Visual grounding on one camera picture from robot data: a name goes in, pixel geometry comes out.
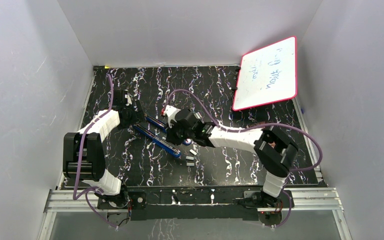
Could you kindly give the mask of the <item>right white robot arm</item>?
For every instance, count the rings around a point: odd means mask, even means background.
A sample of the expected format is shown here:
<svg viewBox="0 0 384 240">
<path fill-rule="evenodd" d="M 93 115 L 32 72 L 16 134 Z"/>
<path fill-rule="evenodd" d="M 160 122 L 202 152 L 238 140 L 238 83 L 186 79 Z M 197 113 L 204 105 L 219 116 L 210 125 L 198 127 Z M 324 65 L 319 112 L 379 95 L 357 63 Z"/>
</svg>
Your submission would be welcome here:
<svg viewBox="0 0 384 240">
<path fill-rule="evenodd" d="M 281 190 L 299 150 L 278 127 L 248 129 L 216 125 L 203 121 L 199 113 L 170 105 L 162 110 L 162 115 L 168 121 L 166 140 L 174 145 L 190 139 L 201 147 L 235 148 L 257 155 L 267 171 L 262 202 L 275 207 L 281 201 Z"/>
</svg>

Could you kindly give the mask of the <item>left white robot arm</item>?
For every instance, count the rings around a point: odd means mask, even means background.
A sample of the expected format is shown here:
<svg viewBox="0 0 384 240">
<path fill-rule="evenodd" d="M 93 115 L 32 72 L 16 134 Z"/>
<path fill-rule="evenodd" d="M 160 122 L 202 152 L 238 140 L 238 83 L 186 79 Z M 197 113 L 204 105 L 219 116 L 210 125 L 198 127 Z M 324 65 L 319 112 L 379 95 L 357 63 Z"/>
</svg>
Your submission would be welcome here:
<svg viewBox="0 0 384 240">
<path fill-rule="evenodd" d="M 110 196 L 117 208 L 129 203 L 129 194 L 122 190 L 122 181 L 106 169 L 103 141 L 112 130 L 128 129 L 143 122 L 144 112 L 139 100 L 123 89 L 116 89 L 111 109 L 104 109 L 77 132 L 63 138 L 62 171 L 67 179 L 82 181 Z"/>
</svg>

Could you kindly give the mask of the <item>blue stapler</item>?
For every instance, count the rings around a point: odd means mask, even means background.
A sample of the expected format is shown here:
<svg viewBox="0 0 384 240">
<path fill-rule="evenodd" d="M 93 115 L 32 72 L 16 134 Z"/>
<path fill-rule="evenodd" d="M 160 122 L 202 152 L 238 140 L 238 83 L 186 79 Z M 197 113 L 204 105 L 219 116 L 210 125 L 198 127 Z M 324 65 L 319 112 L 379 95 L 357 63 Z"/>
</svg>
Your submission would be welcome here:
<svg viewBox="0 0 384 240">
<path fill-rule="evenodd" d="M 153 143 L 158 145 L 160 148 L 165 150 L 167 153 L 169 153 L 173 157 L 179 158 L 181 156 L 181 151 L 178 148 L 176 148 L 173 144 L 167 142 L 161 137 L 158 137 L 155 133 L 145 129 L 140 124 L 133 125 L 133 128 L 137 130 L 139 133 L 151 139 Z"/>
<path fill-rule="evenodd" d="M 159 128 L 163 133 L 165 133 L 165 134 L 167 133 L 167 129 L 169 126 L 167 123 L 164 123 L 163 121 L 156 119 L 155 117 L 152 117 L 147 113 L 144 113 L 144 117 L 149 123 L 151 123 L 154 126 L 156 126 L 157 128 Z M 183 141 L 182 144 L 185 146 L 189 146 L 191 143 L 192 143 L 191 139 L 186 139 Z"/>
</svg>

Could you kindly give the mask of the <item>small white staple strip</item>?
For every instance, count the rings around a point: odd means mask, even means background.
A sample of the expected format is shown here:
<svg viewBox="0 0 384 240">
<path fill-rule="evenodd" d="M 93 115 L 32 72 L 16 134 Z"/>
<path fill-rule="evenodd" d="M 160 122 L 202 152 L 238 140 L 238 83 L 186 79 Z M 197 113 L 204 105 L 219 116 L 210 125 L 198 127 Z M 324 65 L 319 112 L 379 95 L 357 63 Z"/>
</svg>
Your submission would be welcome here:
<svg viewBox="0 0 384 240">
<path fill-rule="evenodd" d="M 193 149 L 190 149 L 189 152 L 190 152 L 191 154 L 193 154 L 194 156 L 196 156 L 196 155 L 198 154 L 198 153 L 197 153 L 196 151 L 194 151 Z"/>
</svg>

